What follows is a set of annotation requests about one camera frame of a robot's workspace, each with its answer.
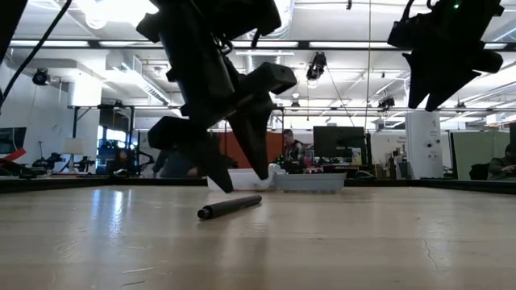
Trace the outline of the black metal rack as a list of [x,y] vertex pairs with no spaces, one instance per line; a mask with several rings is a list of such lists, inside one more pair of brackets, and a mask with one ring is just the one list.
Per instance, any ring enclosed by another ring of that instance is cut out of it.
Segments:
[[105,174],[118,151],[131,150],[134,136],[133,106],[72,106],[72,137],[81,142],[74,165],[85,174]]

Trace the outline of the white plastic tray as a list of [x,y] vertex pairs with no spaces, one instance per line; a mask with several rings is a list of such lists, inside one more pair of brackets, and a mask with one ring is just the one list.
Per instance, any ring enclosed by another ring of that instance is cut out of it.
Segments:
[[266,180],[261,180],[251,168],[232,168],[228,172],[235,191],[269,189],[272,187],[274,176],[286,174],[277,164],[270,164]]

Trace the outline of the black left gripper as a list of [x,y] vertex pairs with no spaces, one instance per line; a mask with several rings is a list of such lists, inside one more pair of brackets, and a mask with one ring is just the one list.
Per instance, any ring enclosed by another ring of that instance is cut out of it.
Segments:
[[161,150],[193,148],[194,163],[225,193],[234,188],[219,139],[207,132],[215,123],[230,123],[251,168],[268,179],[267,127],[275,108],[270,93],[283,93],[297,84],[291,68],[265,62],[241,74],[213,41],[171,40],[160,37],[168,57],[167,77],[179,85],[182,116],[163,117],[148,132],[151,147]]

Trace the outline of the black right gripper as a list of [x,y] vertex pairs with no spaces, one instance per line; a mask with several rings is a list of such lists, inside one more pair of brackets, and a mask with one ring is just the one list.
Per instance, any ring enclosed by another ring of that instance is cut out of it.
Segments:
[[434,61],[453,58],[453,67],[428,81],[428,61],[420,53],[403,53],[410,66],[408,107],[416,109],[429,94],[426,111],[434,111],[467,83],[480,76],[476,71],[496,73],[501,55],[485,48],[482,40],[491,20],[504,12],[501,0],[426,0],[426,13],[411,14],[417,0],[408,0],[401,18],[393,23],[387,43],[420,52]]

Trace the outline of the dark wall screen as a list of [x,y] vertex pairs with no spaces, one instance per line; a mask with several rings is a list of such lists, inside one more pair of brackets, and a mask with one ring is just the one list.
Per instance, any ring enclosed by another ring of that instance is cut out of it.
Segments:
[[0,155],[23,148],[26,132],[26,127],[0,128]]

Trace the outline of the white pillar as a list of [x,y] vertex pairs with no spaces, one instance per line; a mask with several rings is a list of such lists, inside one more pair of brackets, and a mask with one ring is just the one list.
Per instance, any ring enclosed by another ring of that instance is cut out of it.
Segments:
[[406,115],[406,146],[414,179],[443,177],[440,121],[436,112],[410,111]]

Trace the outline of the long matte black pen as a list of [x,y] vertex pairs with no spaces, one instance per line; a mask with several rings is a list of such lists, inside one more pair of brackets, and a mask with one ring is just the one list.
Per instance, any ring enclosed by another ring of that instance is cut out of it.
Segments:
[[197,216],[201,220],[218,218],[229,213],[234,213],[241,209],[258,205],[262,201],[261,195],[253,195],[249,197],[241,197],[228,201],[221,201],[211,205],[203,206],[197,213]]

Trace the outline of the black monitor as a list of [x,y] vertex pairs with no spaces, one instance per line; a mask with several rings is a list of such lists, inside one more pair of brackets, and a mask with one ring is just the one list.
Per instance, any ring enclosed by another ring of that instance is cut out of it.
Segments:
[[365,153],[365,133],[358,126],[315,126],[314,155],[323,158],[351,157],[352,149]]

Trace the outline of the black aluminium table frame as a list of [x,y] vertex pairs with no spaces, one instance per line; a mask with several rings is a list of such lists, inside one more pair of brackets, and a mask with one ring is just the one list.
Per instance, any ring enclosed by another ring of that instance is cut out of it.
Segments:
[[[78,189],[111,185],[206,187],[206,179],[138,179],[126,177],[80,177],[43,179],[0,179],[0,193],[21,193],[53,189]],[[516,182],[487,180],[345,180],[348,187],[419,187],[481,193],[516,195]]]

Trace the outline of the black ceiling spotlight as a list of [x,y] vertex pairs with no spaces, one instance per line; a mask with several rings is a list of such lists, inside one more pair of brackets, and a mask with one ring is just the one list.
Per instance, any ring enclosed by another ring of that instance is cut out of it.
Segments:
[[51,82],[51,77],[48,74],[47,68],[37,68],[32,77],[32,82],[38,86],[47,86]]
[[306,71],[308,81],[316,81],[324,74],[327,58],[324,52],[316,52]]

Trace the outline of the orange partition panel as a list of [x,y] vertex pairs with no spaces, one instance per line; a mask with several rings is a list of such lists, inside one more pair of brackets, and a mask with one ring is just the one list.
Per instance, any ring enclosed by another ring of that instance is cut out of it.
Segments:
[[[251,165],[248,162],[243,150],[241,149],[238,141],[236,140],[232,131],[217,132],[216,135],[220,140],[220,151],[224,155],[228,155],[233,158],[238,164],[239,168],[250,168]],[[283,152],[283,135],[280,132],[268,131],[266,134],[266,147],[268,161],[274,161],[278,156],[282,155]]]

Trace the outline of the white shade table lamp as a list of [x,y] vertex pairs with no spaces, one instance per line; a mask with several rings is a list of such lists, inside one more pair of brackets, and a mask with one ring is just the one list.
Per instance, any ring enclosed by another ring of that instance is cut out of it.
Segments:
[[76,170],[74,169],[74,159],[77,155],[84,154],[83,140],[76,139],[76,138],[65,139],[63,142],[61,153],[63,155],[67,155],[69,157],[69,161],[68,161],[69,173],[75,173]]

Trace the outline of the green partition panel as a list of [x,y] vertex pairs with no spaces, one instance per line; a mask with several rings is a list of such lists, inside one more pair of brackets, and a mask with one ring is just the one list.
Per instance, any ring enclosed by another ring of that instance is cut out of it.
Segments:
[[469,172],[474,164],[488,164],[495,157],[502,157],[510,143],[508,131],[457,131],[451,133],[454,168],[459,180],[470,180]]

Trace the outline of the standing person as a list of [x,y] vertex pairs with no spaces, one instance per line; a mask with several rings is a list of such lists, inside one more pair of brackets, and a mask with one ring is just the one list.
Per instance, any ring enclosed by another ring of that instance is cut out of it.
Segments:
[[306,149],[304,143],[295,139],[290,129],[283,130],[283,165],[288,173],[302,173],[306,168]]

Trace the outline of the seated person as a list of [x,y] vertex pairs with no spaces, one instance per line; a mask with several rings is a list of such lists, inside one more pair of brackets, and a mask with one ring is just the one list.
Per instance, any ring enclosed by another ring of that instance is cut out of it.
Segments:
[[115,158],[108,162],[107,173],[111,176],[135,175],[135,163],[131,151],[119,148]]
[[504,180],[516,182],[516,151],[509,144],[505,149],[505,155],[501,158],[493,158],[488,166],[488,180]]

